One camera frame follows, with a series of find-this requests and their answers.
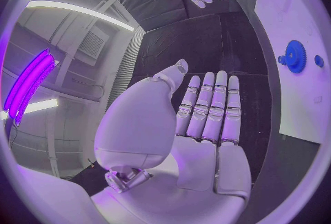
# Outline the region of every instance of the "air vent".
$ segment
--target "air vent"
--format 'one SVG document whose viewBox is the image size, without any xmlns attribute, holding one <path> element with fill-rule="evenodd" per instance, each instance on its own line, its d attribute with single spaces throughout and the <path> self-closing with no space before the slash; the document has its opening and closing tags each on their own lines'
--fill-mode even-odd
<svg viewBox="0 0 331 224">
<path fill-rule="evenodd" d="M 78 49 L 92 58 L 97 59 L 109 36 L 96 26 L 86 34 Z"/>
</svg>

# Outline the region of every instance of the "purple led lamp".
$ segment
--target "purple led lamp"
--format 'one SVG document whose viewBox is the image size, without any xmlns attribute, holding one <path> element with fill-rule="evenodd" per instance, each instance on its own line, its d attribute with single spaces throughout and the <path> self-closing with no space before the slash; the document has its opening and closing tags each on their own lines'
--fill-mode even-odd
<svg viewBox="0 0 331 224">
<path fill-rule="evenodd" d="M 9 112 L 9 118 L 6 121 L 8 137 L 13 120 L 15 119 L 16 125 L 20 124 L 30 99 L 56 65 L 54 57 L 49 54 L 49 49 L 46 49 L 36 56 L 18 77 L 3 107 L 4 111 Z"/>
</svg>

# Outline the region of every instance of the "fluorescent light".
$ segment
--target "fluorescent light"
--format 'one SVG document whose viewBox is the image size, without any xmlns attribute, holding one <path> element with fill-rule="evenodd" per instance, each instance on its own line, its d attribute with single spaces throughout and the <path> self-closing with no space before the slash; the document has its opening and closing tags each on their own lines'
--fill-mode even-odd
<svg viewBox="0 0 331 224">
<path fill-rule="evenodd" d="M 41 101 L 41 102 L 37 102 L 37 103 L 28 104 L 24 113 L 26 114 L 26 113 L 36 112 L 39 110 L 44 110 L 44 109 L 48 109 L 48 108 L 52 108 L 52 107 L 56 107 L 56 106 L 58 106 L 57 99 Z M 0 120 L 7 119 L 7 117 L 8 117 L 8 114 L 5 111 L 0 112 Z"/>
<path fill-rule="evenodd" d="M 102 20 L 105 20 L 107 22 L 116 24 L 120 27 L 123 27 L 129 31 L 134 31 L 134 28 L 121 22 L 118 21 L 112 17 L 109 17 L 103 13 L 99 13 L 96 12 L 94 10 L 91 9 L 87 9 L 84 7 L 80 7 L 77 5 L 73 5 L 73 4 L 69 4 L 69 3 L 64 3 L 64 2 L 53 2 L 53 1 L 31 1 L 28 3 L 28 5 L 26 7 L 54 7 L 54 8 L 61 8 L 61 9 L 66 9 L 66 10 L 74 10 L 75 12 L 80 12 L 80 13 L 85 13 L 85 14 L 89 14 L 92 16 L 95 16 L 97 18 L 100 18 Z"/>
</svg>

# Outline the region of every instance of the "purple light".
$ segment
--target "purple light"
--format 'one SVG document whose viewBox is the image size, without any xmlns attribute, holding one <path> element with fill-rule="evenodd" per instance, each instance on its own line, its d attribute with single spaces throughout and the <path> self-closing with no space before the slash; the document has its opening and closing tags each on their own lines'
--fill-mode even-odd
<svg viewBox="0 0 331 224">
<path fill-rule="evenodd" d="M 15 95 L 17 94 L 17 91 L 19 90 L 19 88 L 21 87 L 22 83 L 27 78 L 27 76 L 40 63 L 40 61 L 42 61 L 42 59 L 44 57 L 46 57 L 48 54 L 49 54 L 49 49 L 46 49 L 43 52 L 41 52 L 38 56 L 36 56 L 36 58 L 34 60 L 32 60 L 30 62 L 30 64 L 25 68 L 25 70 L 22 72 L 22 74 L 18 77 L 14 86 L 12 87 L 12 89 L 10 90 L 10 92 L 7 96 L 6 102 L 4 103 L 4 107 L 3 107 L 4 111 L 7 111 L 10 108 L 10 106 L 13 102 L 13 99 L 14 99 Z"/>
<path fill-rule="evenodd" d="M 30 72 L 27 78 L 23 81 L 18 91 L 16 92 L 14 99 L 10 105 L 9 116 L 11 118 L 15 118 L 17 115 L 17 111 L 25 98 L 26 94 L 33 86 L 33 84 L 38 80 L 40 75 L 44 72 L 45 69 L 48 68 L 50 64 L 54 63 L 54 58 L 52 55 L 47 55 L 42 59 L 42 61 L 37 64 L 34 69 Z"/>
<path fill-rule="evenodd" d="M 18 114 L 15 118 L 15 122 L 17 125 L 20 124 L 23 114 L 26 110 L 26 107 L 28 106 L 32 96 L 36 92 L 36 90 L 39 88 L 40 84 L 44 81 L 44 79 L 51 73 L 51 71 L 55 68 L 56 64 L 53 62 L 51 65 L 47 67 L 46 70 L 43 71 L 43 73 L 39 76 L 39 78 L 35 81 L 33 86 L 30 88 L 28 93 L 26 94 L 25 98 L 23 99 L 23 102 L 21 103 L 19 109 L 18 109 Z"/>
</svg>

